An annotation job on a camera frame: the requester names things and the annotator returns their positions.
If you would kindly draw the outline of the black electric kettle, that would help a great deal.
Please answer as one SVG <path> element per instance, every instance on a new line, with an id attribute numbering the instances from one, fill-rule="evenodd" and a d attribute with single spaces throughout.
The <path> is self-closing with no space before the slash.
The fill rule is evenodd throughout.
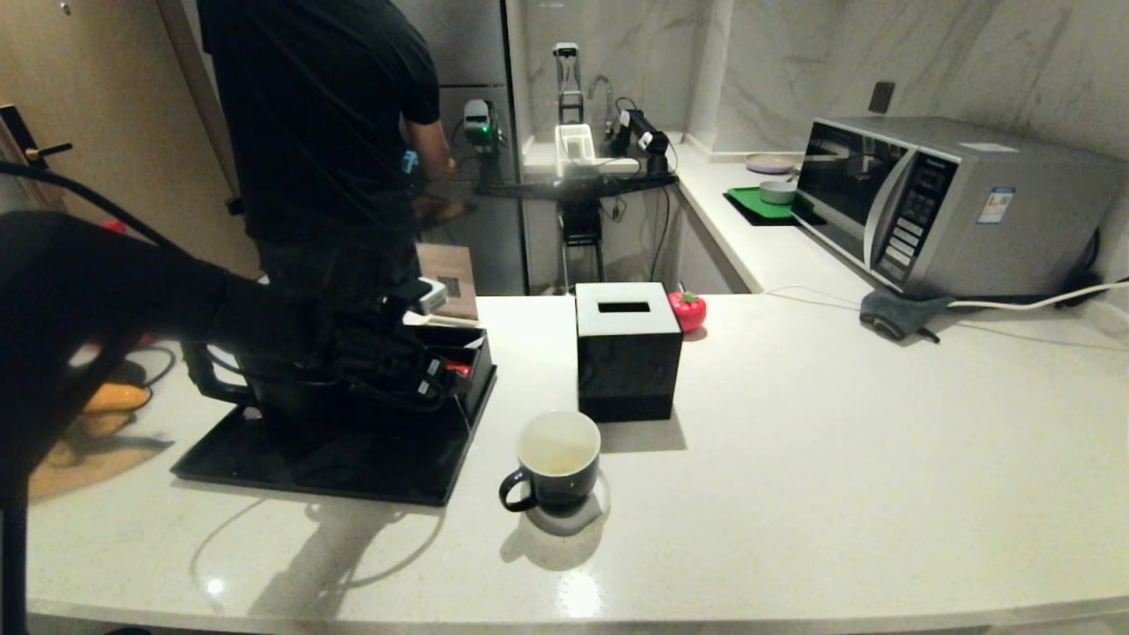
<path id="1" fill-rule="evenodd" d="M 203 395 L 254 407 L 266 430 L 288 444 L 323 444 L 359 429 L 351 393 L 329 369 L 242 355 L 233 371 L 243 385 L 231 385 L 215 375 L 221 363 L 205 343 L 190 342 L 183 351 L 189 377 Z"/>

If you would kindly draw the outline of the person's right forearm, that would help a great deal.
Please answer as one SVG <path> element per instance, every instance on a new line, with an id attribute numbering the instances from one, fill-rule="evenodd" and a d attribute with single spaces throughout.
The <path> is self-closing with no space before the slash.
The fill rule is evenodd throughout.
<path id="1" fill-rule="evenodd" d="M 435 122 L 423 124 L 404 120 L 404 124 L 406 125 L 406 133 L 410 137 L 411 142 L 415 146 L 415 153 L 418 153 L 421 168 L 428 177 L 427 166 L 429 160 L 435 160 L 435 158 L 443 157 L 445 155 L 452 157 L 449 153 L 449 142 L 441 121 L 437 120 Z"/>

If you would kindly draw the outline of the black compartment box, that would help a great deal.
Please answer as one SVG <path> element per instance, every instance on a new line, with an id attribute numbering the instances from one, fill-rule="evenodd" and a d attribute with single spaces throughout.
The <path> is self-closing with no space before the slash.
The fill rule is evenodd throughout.
<path id="1" fill-rule="evenodd" d="M 406 388 L 403 398 L 406 399 L 406 415 L 420 421 L 436 421 L 452 425 L 456 430 L 472 430 L 480 421 L 495 385 L 497 366 L 492 359 L 488 334 L 481 328 L 447 328 L 434 325 L 404 325 L 399 329 L 396 342 L 406 346 L 411 357 L 402 356 L 406 362 Z M 465 350 L 465 362 L 473 365 L 471 377 L 457 375 L 457 391 L 441 407 L 415 407 L 413 395 L 421 379 L 427 374 L 421 369 L 425 347 L 448 347 Z"/>

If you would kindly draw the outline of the brown QR code sign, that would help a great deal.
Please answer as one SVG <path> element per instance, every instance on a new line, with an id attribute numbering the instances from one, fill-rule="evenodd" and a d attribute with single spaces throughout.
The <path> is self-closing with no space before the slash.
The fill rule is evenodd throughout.
<path id="1" fill-rule="evenodd" d="M 475 275 L 469 247 L 436 243 L 418 243 L 419 266 L 423 277 L 445 286 L 446 303 L 437 310 L 443 318 L 479 320 L 476 314 Z"/>

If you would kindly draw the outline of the black serving tray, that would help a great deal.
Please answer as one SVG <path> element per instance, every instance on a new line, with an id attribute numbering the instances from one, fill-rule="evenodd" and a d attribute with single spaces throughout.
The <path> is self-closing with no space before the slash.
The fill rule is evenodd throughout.
<path id="1" fill-rule="evenodd" d="M 193 482 L 441 507 L 475 440 L 351 392 L 359 429 L 323 444 L 288 444 L 254 407 L 234 407 L 172 467 Z"/>

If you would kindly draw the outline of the black tissue box white lid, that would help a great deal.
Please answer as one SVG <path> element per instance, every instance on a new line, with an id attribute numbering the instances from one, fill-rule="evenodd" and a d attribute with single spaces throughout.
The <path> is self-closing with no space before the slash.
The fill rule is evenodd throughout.
<path id="1" fill-rule="evenodd" d="M 574 298 L 580 412 L 667 421 L 683 333 L 662 284 L 577 284 Z"/>

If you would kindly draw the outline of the black stand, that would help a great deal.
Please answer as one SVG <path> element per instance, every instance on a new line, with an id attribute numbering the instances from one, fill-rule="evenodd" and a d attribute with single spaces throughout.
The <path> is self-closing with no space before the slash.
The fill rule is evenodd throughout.
<path id="1" fill-rule="evenodd" d="M 557 201 L 564 292 L 575 287 L 570 280 L 569 249 L 589 247 L 595 258 L 595 280 L 606 281 L 603 253 L 603 205 L 599 198 Z"/>

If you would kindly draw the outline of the white round coaster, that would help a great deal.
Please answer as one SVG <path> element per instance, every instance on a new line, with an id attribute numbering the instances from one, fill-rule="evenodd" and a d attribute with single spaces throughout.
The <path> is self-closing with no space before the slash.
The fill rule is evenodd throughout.
<path id="1" fill-rule="evenodd" d="M 609 479 L 603 470 L 597 471 L 596 482 L 585 497 L 574 504 L 536 506 L 524 511 L 533 527 L 553 537 L 575 537 L 589 527 L 604 522 L 612 508 Z"/>

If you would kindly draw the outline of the person in black shirt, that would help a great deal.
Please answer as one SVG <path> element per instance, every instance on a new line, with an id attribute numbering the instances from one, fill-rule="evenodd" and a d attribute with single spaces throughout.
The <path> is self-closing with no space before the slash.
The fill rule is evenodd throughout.
<path id="1" fill-rule="evenodd" d="M 423 37 L 391 0 L 198 0 L 247 233 L 271 284 L 318 289 L 343 254 L 419 277 L 404 120 L 440 120 Z"/>

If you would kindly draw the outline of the red tomato shaped ornament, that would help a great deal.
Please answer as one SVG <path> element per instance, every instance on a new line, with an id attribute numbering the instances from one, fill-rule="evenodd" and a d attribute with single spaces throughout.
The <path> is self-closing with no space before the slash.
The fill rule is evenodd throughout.
<path id="1" fill-rule="evenodd" d="M 667 301 L 682 333 L 693 333 L 704 325 L 708 305 L 701 296 L 690 292 L 669 292 Z"/>

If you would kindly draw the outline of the white dish rack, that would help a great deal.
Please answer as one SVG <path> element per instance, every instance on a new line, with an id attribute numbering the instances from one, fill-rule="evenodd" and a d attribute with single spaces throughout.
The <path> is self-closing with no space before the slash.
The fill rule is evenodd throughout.
<path id="1" fill-rule="evenodd" d="M 555 173 L 560 180 L 583 179 L 598 173 L 590 127 L 559 124 L 554 129 Z"/>

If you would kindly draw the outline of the yellow corn cob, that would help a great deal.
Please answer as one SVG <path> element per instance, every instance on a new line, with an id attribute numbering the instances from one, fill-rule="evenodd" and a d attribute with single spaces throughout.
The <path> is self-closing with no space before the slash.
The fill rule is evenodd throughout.
<path id="1" fill-rule="evenodd" d="M 145 386 L 114 385 L 106 383 L 98 388 L 82 407 L 84 415 L 134 414 L 154 397 L 154 391 Z"/>

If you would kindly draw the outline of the yellow cloth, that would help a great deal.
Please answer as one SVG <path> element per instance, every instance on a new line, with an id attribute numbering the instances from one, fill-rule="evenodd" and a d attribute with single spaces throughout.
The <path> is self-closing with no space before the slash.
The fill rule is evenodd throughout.
<path id="1" fill-rule="evenodd" d="M 134 414 L 81 415 L 32 472 L 28 497 L 49 501 L 105 482 L 169 449 L 169 440 L 130 433 Z"/>

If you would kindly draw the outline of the chrome sink faucet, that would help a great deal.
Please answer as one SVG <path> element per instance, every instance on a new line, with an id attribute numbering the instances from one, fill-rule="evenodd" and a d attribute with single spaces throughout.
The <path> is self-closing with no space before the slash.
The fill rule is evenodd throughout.
<path id="1" fill-rule="evenodd" d="M 609 143 L 616 129 L 616 106 L 614 106 L 614 87 L 613 82 L 609 80 L 605 75 L 597 75 L 588 84 L 587 98 L 589 101 L 595 101 L 598 89 L 603 88 L 604 95 L 604 108 L 603 108 L 603 142 Z"/>

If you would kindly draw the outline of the green tray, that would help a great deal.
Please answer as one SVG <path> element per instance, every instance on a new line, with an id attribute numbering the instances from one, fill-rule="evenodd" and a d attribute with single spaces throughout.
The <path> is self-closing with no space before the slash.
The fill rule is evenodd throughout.
<path id="1" fill-rule="evenodd" d="M 791 205 L 765 205 L 759 200 L 759 186 L 730 188 L 723 192 L 723 197 L 753 226 L 782 228 L 798 226 L 800 221 L 823 224 L 813 206 L 803 201 L 797 192 Z"/>

